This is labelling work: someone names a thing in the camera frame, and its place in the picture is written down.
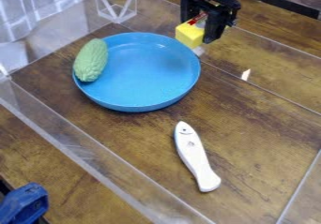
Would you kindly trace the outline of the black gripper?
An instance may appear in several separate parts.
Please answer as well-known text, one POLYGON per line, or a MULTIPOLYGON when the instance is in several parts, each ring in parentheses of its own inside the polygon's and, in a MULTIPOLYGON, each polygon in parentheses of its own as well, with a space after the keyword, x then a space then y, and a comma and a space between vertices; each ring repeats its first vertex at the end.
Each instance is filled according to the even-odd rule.
POLYGON ((210 44, 220 38, 226 25, 235 25, 236 12, 240 3, 236 0, 180 0, 180 22, 194 18, 200 12, 202 2, 214 1, 222 7, 216 7, 207 12, 203 42, 210 44))

